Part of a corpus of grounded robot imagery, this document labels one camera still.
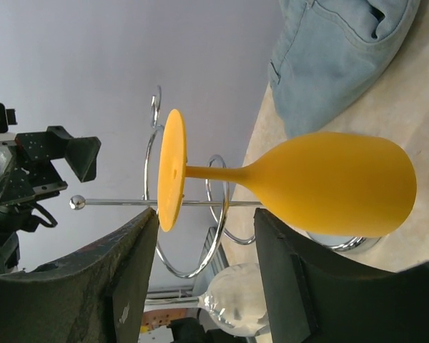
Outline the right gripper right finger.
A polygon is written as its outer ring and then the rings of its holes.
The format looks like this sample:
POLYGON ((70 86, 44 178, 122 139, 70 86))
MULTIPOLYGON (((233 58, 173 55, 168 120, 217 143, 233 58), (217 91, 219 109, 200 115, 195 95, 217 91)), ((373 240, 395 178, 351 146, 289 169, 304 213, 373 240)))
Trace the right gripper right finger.
POLYGON ((370 267, 297 233, 266 209, 256 249, 274 342, 429 342, 429 262, 370 267))

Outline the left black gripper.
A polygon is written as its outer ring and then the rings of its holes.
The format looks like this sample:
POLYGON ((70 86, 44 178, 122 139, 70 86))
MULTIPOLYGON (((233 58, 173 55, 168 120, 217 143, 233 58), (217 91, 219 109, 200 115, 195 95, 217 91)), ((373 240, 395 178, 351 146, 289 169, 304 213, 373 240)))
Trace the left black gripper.
POLYGON ((81 183, 95 180, 101 142, 73 137, 62 126, 12 134, 15 111, 0 103, 0 206, 37 202, 67 189, 52 161, 65 159, 81 183))

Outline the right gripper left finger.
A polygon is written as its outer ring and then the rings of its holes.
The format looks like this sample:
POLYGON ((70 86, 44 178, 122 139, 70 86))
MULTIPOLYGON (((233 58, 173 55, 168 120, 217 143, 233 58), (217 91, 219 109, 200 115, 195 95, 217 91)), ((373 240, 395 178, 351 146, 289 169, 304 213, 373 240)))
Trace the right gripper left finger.
POLYGON ((148 208, 32 272, 0 275, 0 342, 137 342, 158 228, 148 208))

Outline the yellow plastic wine glass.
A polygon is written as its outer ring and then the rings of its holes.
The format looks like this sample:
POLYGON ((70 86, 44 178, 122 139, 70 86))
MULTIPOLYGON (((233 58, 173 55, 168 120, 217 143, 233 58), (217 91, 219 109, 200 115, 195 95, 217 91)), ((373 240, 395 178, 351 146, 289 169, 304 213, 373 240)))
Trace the yellow plastic wine glass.
POLYGON ((362 134, 304 134, 236 169, 190 166, 184 118, 173 110, 164 126, 157 185, 165 231, 175 226, 188 178, 239 184, 283 222, 340 236, 381 237, 395 231, 417 196, 406 152, 388 139, 362 134))

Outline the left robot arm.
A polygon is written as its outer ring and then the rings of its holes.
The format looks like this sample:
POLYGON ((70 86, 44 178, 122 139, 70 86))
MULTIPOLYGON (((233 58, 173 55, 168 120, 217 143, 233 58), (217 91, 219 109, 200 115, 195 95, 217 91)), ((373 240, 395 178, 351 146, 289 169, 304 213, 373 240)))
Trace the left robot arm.
POLYGON ((101 147, 97 137, 76 138, 62 126, 12 134, 9 127, 16 123, 15 110, 0 103, 0 274, 19 264, 19 231, 58 224, 41 205, 68 187, 52 162, 65 159, 81 183, 90 182, 101 147))

